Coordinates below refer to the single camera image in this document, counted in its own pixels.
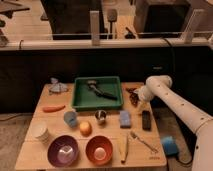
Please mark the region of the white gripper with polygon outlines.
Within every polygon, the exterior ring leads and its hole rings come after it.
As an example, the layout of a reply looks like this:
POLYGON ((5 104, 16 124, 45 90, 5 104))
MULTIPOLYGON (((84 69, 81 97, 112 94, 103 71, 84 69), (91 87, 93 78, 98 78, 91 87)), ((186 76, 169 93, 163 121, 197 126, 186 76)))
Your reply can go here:
POLYGON ((154 94, 147 86, 142 86, 138 89, 138 97, 140 100, 143 100, 139 102, 139 110, 143 111, 147 109, 147 102, 150 102, 154 98, 154 94))

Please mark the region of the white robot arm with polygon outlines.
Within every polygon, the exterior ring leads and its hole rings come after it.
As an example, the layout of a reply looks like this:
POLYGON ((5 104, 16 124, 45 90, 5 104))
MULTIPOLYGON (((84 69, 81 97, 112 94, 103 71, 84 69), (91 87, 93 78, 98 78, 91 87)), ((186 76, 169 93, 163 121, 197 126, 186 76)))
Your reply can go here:
POLYGON ((168 75, 150 76, 136 93, 142 102, 160 98, 196 135, 191 171, 213 171, 213 116, 176 94, 171 86, 168 75))

